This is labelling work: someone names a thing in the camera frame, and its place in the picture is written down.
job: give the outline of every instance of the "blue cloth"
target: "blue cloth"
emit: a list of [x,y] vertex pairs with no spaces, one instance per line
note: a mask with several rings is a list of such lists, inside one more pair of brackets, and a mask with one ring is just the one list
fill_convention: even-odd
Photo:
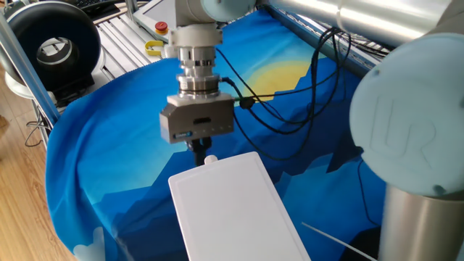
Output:
[[[310,61],[314,51],[266,11],[228,25],[224,43],[220,49],[245,79],[264,81],[274,76],[269,72],[276,68],[285,70],[285,66]],[[322,80],[336,65],[322,58],[318,67],[318,79]],[[215,69],[239,83],[219,56]],[[159,123],[166,96],[177,92],[175,75],[180,72],[176,59],[134,70],[74,101],[54,126],[46,161],[47,201],[58,237],[78,259],[187,260],[167,180],[193,168],[193,156],[185,144],[170,145],[162,140]],[[308,72],[288,89],[308,87],[310,77]],[[305,230],[302,221],[344,241],[370,227],[359,184],[355,183],[354,163],[325,174],[330,156],[313,162],[333,153],[348,129],[349,100],[358,83],[357,77],[345,72],[333,104],[315,120],[298,156],[285,162],[262,156],[314,261],[337,260],[343,248]],[[318,103],[327,100],[334,85],[332,77],[318,86]],[[230,87],[221,85],[221,89],[233,93]],[[277,96],[269,104],[285,118],[301,120],[310,100],[311,92],[305,91]],[[276,128],[294,128],[272,118],[258,104],[253,110]],[[293,154],[307,136],[307,126],[295,134],[279,136],[240,107],[235,111],[249,137],[275,157]],[[253,151],[235,129],[213,137],[209,153],[221,159]],[[380,222],[384,184],[366,167],[363,172],[371,215]]]

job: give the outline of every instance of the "emergency stop button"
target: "emergency stop button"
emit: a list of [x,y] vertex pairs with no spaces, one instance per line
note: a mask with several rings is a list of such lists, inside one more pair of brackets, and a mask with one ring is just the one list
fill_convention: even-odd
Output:
[[167,29],[167,23],[166,22],[157,22],[156,25],[154,25],[155,31],[160,34],[160,35],[165,35],[168,31]]

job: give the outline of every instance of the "white rectangular board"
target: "white rectangular board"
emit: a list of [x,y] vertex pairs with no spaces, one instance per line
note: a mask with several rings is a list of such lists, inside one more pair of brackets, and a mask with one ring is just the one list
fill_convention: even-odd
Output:
[[169,179],[190,261],[310,261],[256,152]]

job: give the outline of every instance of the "ur logo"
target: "ur logo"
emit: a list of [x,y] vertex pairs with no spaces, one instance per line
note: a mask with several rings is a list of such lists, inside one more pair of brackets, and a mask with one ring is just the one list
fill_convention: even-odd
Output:
[[436,135],[434,123],[414,105],[379,96],[374,112],[370,148],[413,171],[430,171],[432,156],[426,148]]

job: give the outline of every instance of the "white cable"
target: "white cable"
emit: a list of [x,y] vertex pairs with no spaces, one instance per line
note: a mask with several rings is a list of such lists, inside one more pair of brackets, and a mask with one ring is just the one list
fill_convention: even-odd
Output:
[[313,228],[312,226],[306,224],[305,222],[302,222],[302,225],[304,225],[304,226],[307,227],[307,228],[313,229],[314,231],[318,232],[319,234],[321,234],[321,235],[323,235],[323,236],[326,236],[326,237],[328,237],[328,238],[334,240],[335,242],[337,242],[337,243],[339,243],[339,244],[341,244],[341,245],[343,245],[343,246],[345,246],[345,247],[348,247],[349,249],[353,250],[354,252],[356,252],[356,253],[362,255],[363,257],[369,259],[370,261],[377,261],[377,259],[371,257],[370,255],[368,255],[368,254],[366,254],[366,253],[364,253],[364,252],[361,252],[361,251],[358,250],[358,249],[355,249],[353,246],[350,246],[350,245],[348,245],[347,243],[345,243],[345,242],[343,242],[343,241],[341,241],[341,240],[339,240],[339,239],[336,239],[336,238],[334,238],[333,236],[331,236],[331,235],[329,235],[329,234],[327,234],[327,233],[324,233],[324,232],[318,230],[317,228]]

